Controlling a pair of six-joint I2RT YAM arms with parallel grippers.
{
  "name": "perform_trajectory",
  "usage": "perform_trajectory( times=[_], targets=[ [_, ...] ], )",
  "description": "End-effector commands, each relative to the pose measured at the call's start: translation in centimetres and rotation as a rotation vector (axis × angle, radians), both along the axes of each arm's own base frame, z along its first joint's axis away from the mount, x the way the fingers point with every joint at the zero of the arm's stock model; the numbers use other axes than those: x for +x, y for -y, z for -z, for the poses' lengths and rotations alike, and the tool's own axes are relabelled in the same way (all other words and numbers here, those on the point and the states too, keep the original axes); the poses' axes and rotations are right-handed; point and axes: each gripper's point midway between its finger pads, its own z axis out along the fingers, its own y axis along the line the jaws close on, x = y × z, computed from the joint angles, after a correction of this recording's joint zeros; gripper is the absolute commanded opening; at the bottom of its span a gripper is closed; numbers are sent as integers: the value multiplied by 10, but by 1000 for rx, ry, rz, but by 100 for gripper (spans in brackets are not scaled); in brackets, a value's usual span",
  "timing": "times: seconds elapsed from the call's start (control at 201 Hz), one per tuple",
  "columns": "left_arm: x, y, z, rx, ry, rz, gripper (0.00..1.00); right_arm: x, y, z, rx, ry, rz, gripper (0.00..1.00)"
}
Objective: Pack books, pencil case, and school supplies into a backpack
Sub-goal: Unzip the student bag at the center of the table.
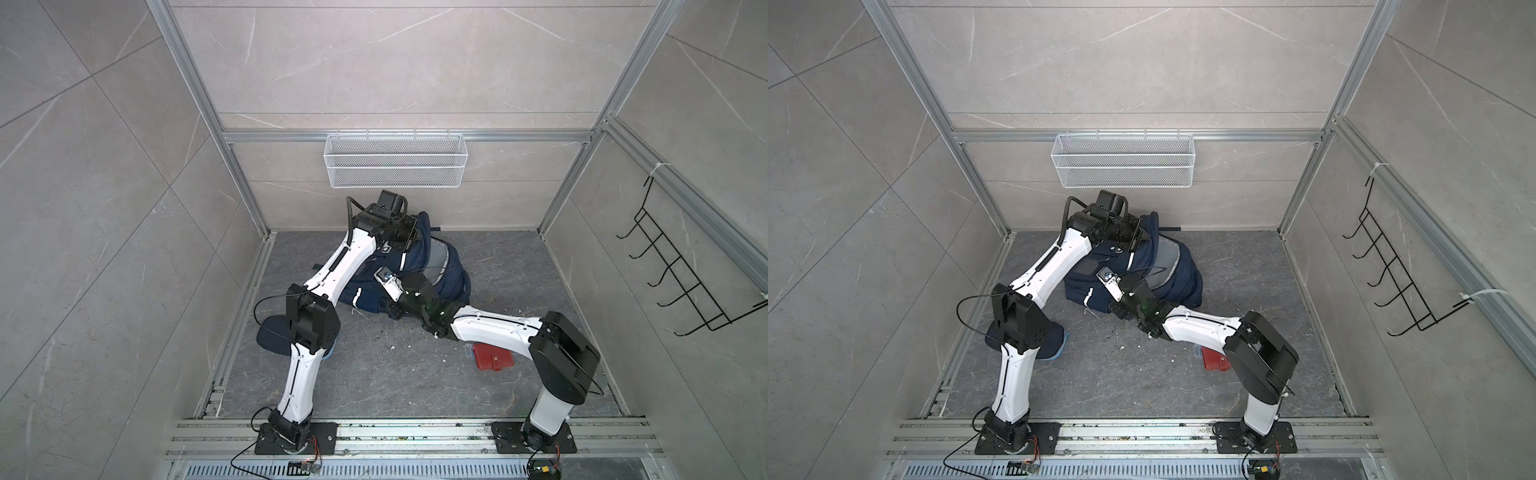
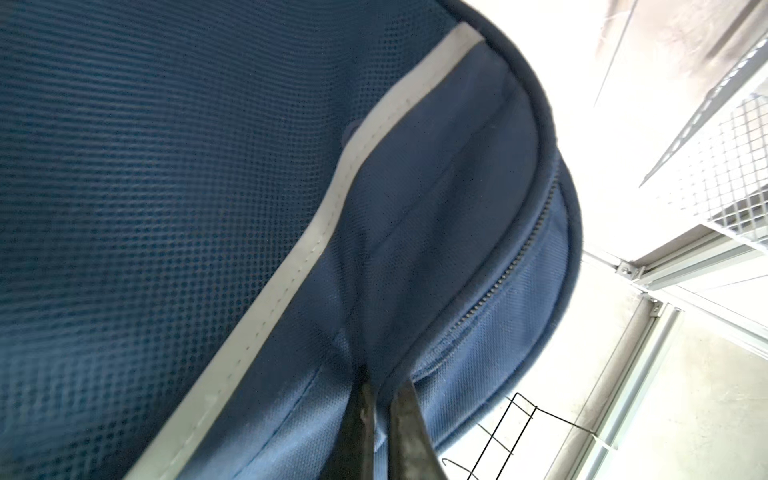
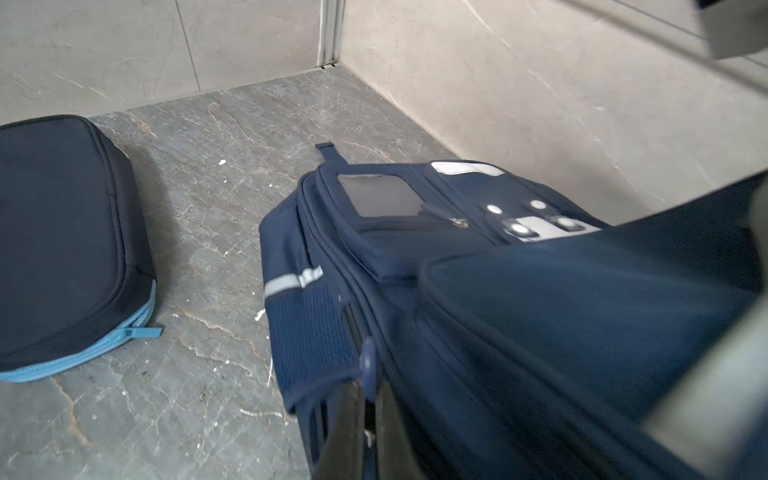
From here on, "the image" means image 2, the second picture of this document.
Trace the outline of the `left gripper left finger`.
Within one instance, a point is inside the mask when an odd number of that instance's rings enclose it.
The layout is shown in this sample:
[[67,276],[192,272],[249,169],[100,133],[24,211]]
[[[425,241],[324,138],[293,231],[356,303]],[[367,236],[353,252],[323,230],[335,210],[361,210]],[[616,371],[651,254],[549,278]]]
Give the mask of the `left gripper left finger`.
[[373,478],[376,397],[367,368],[357,372],[321,479]]

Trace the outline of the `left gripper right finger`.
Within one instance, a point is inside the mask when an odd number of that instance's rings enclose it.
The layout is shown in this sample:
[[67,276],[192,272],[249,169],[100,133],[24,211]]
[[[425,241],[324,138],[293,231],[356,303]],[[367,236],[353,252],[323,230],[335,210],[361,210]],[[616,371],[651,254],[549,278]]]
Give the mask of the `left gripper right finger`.
[[446,480],[424,422],[412,381],[397,390],[389,407],[388,478]]

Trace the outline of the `navy blue backpack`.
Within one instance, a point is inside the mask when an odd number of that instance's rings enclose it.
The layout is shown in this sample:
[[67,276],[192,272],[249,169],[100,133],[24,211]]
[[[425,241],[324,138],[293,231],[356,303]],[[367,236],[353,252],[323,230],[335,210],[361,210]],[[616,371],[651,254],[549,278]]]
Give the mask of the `navy blue backpack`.
[[360,368],[436,455],[538,359],[582,219],[460,1],[1,5],[1,475],[319,479]]

